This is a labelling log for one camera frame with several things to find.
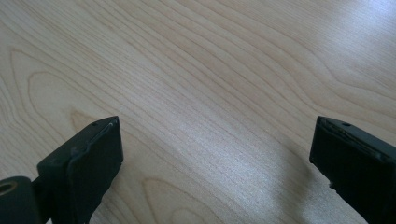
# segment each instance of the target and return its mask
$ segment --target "light wood surface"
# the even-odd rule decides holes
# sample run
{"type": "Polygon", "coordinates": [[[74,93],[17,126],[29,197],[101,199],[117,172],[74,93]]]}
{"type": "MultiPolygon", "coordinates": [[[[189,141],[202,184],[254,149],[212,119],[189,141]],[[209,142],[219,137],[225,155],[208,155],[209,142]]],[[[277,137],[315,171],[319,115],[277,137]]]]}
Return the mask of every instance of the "light wood surface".
{"type": "Polygon", "coordinates": [[[1,0],[0,179],[96,119],[92,223],[365,223],[308,162],[318,115],[396,145],[391,0],[1,0]]]}

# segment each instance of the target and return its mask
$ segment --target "screw hole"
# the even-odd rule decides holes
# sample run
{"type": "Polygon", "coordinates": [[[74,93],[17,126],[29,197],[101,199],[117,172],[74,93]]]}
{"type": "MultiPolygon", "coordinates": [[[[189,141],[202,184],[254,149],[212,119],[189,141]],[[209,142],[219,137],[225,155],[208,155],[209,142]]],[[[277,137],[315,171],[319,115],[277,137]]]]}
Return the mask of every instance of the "screw hole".
{"type": "Polygon", "coordinates": [[[17,187],[17,185],[18,184],[15,181],[10,181],[10,182],[0,184],[0,196],[8,194],[12,190],[14,190],[17,187]]]}

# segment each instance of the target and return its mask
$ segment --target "black plastic part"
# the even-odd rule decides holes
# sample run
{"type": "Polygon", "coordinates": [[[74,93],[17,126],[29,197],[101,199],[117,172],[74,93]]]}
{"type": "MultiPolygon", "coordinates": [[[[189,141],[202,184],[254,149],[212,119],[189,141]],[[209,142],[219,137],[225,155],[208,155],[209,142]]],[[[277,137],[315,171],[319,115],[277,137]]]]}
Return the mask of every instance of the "black plastic part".
{"type": "Polygon", "coordinates": [[[123,160],[118,117],[97,120],[37,165],[0,181],[0,224],[88,223],[123,160]]]}
{"type": "Polygon", "coordinates": [[[0,181],[0,223],[40,224],[30,179],[14,176],[0,181]]]}
{"type": "Polygon", "coordinates": [[[340,120],[318,117],[309,160],[369,223],[396,223],[396,148],[340,120]]]}
{"type": "Polygon", "coordinates": [[[101,119],[84,128],[37,165],[52,192],[54,224],[87,223],[122,163],[120,123],[101,119]]]}

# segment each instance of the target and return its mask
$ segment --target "wood grain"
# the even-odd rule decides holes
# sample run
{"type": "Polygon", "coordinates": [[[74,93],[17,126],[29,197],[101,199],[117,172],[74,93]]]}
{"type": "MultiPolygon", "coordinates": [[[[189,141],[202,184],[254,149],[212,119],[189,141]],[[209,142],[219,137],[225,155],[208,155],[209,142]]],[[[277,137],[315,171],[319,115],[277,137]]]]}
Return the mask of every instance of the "wood grain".
{"type": "Polygon", "coordinates": [[[318,115],[396,145],[390,0],[2,0],[0,179],[119,115],[92,223],[364,223],[308,162],[318,115]]]}

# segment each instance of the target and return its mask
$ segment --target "wooden table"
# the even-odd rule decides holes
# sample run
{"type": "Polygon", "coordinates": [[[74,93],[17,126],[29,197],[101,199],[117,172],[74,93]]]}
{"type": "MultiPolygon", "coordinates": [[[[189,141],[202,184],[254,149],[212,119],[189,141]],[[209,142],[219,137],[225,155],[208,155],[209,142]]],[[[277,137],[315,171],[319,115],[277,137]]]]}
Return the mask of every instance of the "wooden table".
{"type": "Polygon", "coordinates": [[[318,115],[396,145],[390,0],[2,0],[0,179],[120,116],[92,223],[364,223],[309,163],[318,115]]]}

